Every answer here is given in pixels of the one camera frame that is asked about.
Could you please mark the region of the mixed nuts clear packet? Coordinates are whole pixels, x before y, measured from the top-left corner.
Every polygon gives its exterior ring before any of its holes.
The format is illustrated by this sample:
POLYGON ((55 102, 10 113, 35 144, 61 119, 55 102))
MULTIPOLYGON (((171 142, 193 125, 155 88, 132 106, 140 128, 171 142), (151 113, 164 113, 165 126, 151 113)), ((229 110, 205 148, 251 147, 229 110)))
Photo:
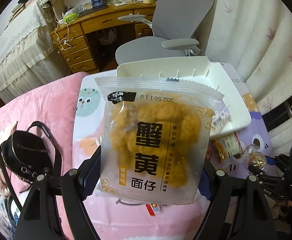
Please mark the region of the mixed nuts clear packet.
POLYGON ((267 165, 266 157, 259 151, 258 147, 250 144, 243 152, 244 163, 247 167, 253 166, 263 170, 267 165))

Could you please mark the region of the orange dried fruit packet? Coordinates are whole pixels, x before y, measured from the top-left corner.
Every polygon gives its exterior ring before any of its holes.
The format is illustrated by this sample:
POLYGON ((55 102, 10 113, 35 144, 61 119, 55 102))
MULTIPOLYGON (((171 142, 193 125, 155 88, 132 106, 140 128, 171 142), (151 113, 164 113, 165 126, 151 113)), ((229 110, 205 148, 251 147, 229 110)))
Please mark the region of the orange dried fruit packet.
POLYGON ((215 151, 218 154, 219 157, 219 161, 222 163, 224 162, 227 158, 228 158, 228 154, 226 152, 225 147, 223 146, 223 144, 217 140, 213 140, 212 144, 215 148, 215 151))

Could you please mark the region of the purple print cracker bag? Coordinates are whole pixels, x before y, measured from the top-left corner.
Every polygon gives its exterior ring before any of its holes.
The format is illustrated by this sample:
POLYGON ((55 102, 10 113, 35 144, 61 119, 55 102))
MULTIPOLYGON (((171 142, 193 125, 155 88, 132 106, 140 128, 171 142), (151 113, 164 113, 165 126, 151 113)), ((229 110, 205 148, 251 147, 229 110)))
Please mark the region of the purple print cracker bag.
POLYGON ((223 128, 231 121, 231 113, 226 104, 222 101, 219 109, 212 118, 210 137, 219 134, 223 128))

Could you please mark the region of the crab roe noodle snack bag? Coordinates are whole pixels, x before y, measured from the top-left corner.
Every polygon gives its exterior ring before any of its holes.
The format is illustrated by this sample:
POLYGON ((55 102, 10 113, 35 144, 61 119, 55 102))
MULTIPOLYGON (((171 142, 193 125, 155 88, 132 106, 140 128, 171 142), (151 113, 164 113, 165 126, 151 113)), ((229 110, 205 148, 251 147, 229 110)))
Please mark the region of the crab roe noodle snack bag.
POLYGON ((217 112, 214 92, 152 77, 107 76, 96 84, 105 100, 100 190, 137 202, 192 204, 217 112))

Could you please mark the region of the cartoon printed play mat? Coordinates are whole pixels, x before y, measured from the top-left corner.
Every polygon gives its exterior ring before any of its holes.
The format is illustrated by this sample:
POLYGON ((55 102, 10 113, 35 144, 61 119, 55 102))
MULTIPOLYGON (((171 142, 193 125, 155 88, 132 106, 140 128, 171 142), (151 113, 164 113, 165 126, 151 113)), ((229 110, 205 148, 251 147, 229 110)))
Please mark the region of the cartoon printed play mat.
POLYGON ((195 201, 221 105, 234 130, 251 122, 220 63, 173 57, 121 64, 84 81, 74 135, 101 138, 100 185, 116 197, 184 206, 195 201))

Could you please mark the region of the red strip snack packet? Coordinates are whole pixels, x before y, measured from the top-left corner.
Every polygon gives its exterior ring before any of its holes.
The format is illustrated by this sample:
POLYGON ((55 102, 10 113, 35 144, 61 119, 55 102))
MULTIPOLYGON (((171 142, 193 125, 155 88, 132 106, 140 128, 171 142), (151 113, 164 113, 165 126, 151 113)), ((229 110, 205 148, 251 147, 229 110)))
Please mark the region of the red strip snack packet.
POLYGON ((149 215, 154 217, 158 215, 159 213, 162 213, 164 209, 167 207, 167 205, 152 203, 152 204, 146 204, 145 207, 149 215))

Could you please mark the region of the black leather handbag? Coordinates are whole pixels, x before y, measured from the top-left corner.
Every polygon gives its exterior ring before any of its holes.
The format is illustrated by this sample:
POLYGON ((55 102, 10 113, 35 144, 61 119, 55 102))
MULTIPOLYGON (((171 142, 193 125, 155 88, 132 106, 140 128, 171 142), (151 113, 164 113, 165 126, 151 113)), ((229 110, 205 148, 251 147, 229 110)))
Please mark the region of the black leather handbag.
POLYGON ((55 159, 51 161, 41 137, 26 131, 16 130, 1 144, 5 166, 17 177, 28 183, 21 193, 30 190, 39 175, 48 178, 49 187, 57 196, 61 195, 60 177, 62 170, 62 155, 55 146, 55 159))

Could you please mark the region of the pink bed cover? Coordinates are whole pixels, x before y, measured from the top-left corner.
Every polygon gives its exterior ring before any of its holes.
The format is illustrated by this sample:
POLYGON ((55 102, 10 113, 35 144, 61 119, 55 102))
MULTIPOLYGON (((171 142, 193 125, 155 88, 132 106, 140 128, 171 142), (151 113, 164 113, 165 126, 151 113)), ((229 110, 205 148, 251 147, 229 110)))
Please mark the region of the pink bed cover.
POLYGON ((75 111, 81 83, 87 75, 85 72, 73 74, 11 100, 0 108, 0 129, 16 123, 17 130, 25 131, 34 121, 45 124, 62 155, 61 173, 65 174, 73 167, 75 111))

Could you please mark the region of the white plastic storage bin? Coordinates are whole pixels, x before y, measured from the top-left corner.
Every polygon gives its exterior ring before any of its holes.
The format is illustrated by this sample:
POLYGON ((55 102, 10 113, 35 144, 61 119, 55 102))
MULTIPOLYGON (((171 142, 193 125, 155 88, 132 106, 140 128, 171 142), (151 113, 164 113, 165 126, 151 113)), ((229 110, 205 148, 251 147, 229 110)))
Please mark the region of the white plastic storage bin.
POLYGON ((230 120, 220 131, 211 131, 210 138, 218 138, 246 128, 251 124, 251 116, 239 91, 222 65, 209 61, 206 56, 166 57, 120 64, 120 77, 162 77, 194 81, 214 92, 209 99, 214 111, 224 104, 230 120))

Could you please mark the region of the lace covered furniture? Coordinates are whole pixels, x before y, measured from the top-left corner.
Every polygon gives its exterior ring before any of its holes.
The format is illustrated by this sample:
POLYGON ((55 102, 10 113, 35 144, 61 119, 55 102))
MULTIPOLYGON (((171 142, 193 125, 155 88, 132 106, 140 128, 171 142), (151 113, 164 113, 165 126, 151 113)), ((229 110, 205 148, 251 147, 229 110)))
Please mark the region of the lace covered furniture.
POLYGON ((34 2, 0 34, 0 98, 4 103, 71 74, 50 34, 55 26, 51 10, 34 2))

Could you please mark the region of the wooden desk with drawers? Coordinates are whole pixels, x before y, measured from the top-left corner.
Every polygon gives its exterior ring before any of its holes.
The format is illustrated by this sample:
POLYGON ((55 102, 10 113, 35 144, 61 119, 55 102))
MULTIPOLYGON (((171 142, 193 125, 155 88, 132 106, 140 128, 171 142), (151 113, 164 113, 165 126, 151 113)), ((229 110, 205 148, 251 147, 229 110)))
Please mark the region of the wooden desk with drawers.
POLYGON ((115 59, 117 48, 139 37, 152 35, 146 24, 118 18, 140 14, 152 20, 155 7, 156 3, 111 4, 70 24, 62 24, 51 32, 51 36, 72 73, 94 74, 113 70, 118 67, 115 59))

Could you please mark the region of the green tissue pack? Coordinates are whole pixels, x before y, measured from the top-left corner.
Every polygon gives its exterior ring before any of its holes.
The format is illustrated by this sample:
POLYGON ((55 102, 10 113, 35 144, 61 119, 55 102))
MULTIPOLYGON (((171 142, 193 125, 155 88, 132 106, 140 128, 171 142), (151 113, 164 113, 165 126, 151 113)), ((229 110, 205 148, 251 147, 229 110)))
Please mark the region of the green tissue pack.
POLYGON ((69 23, 75 21, 77 18, 78 18, 78 14, 77 13, 67 14, 63 18, 63 23, 69 24, 69 23))

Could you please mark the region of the grey office chair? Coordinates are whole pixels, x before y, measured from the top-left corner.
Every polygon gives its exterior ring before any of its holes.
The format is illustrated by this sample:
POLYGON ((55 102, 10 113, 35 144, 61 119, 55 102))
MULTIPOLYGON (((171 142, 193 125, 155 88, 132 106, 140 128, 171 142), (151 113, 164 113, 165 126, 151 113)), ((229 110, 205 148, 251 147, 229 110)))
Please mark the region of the grey office chair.
POLYGON ((214 0, 157 0, 153 20, 145 15, 121 16, 128 22, 145 23, 153 36, 140 37, 121 45, 115 53, 120 64, 164 57, 199 56, 199 41, 194 38, 214 0))

